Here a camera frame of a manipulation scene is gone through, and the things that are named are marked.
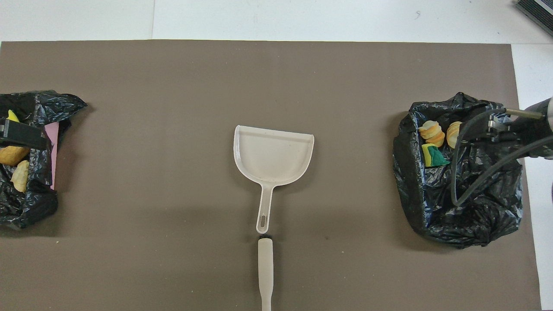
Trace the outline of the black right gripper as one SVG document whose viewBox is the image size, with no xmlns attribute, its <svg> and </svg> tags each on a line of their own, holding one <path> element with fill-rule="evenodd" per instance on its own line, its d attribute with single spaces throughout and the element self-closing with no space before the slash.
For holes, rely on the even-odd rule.
<svg viewBox="0 0 553 311">
<path fill-rule="evenodd" d="M 518 117 L 515 121 L 501 121 L 496 116 L 489 118 L 489 122 L 462 124 L 465 134 L 462 143 L 475 140 L 491 140 L 492 143 L 511 150 L 519 150 L 528 147 L 538 140 L 549 139 L 537 147 L 526 151 L 521 157 L 552 159 L 552 118 L 544 116 L 541 119 Z"/>
</svg>

